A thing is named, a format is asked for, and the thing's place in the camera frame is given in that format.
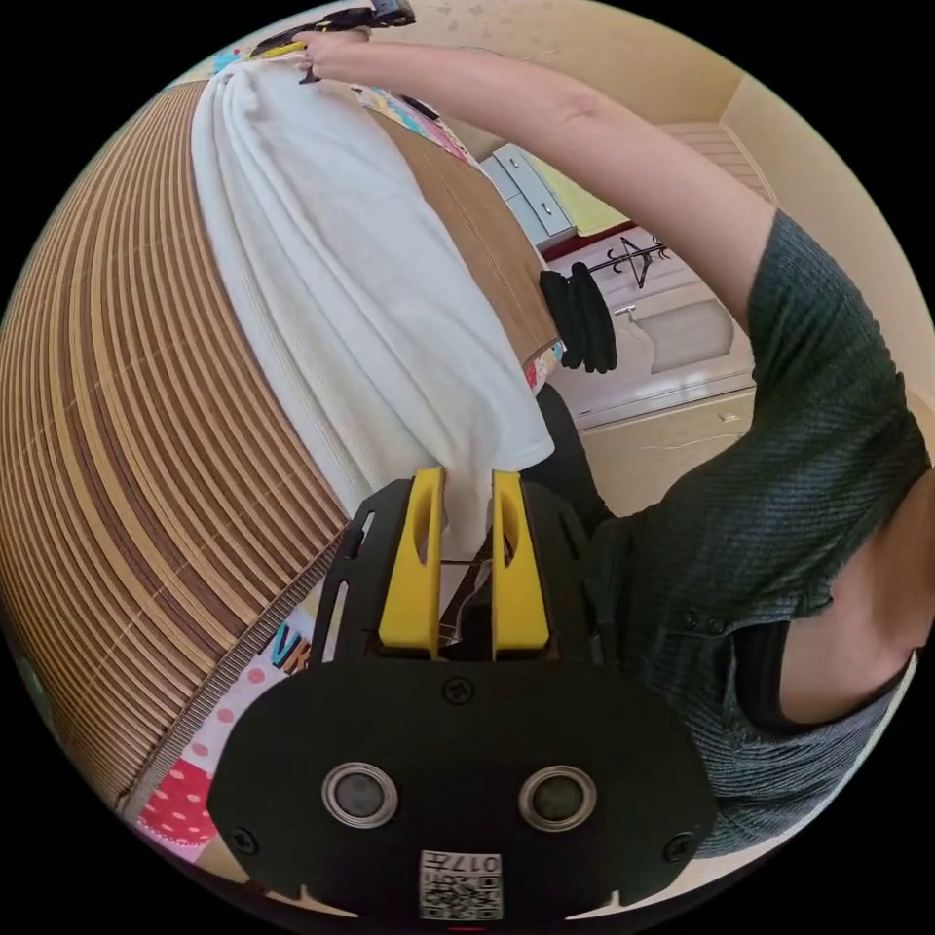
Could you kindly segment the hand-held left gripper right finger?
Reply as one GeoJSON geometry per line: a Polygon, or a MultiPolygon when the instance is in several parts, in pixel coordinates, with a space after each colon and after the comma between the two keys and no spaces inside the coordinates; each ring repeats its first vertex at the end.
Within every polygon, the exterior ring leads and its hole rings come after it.
{"type": "Polygon", "coordinates": [[[494,472],[492,494],[493,654],[539,654],[549,626],[520,476],[494,472]]]}

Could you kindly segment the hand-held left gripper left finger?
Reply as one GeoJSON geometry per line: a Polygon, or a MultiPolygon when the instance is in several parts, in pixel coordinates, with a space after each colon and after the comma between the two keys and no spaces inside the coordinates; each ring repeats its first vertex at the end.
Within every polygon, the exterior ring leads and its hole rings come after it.
{"type": "Polygon", "coordinates": [[[378,636],[393,654],[439,649],[444,469],[421,469],[410,488],[378,636]]]}

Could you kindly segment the person's right hand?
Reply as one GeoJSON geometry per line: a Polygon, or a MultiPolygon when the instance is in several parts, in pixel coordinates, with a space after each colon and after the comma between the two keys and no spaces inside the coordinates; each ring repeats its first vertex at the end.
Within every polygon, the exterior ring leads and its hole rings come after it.
{"type": "Polygon", "coordinates": [[[304,78],[312,82],[321,79],[352,80],[358,48],[366,45],[370,33],[364,30],[295,33],[292,41],[302,47],[298,67],[304,78]]]}

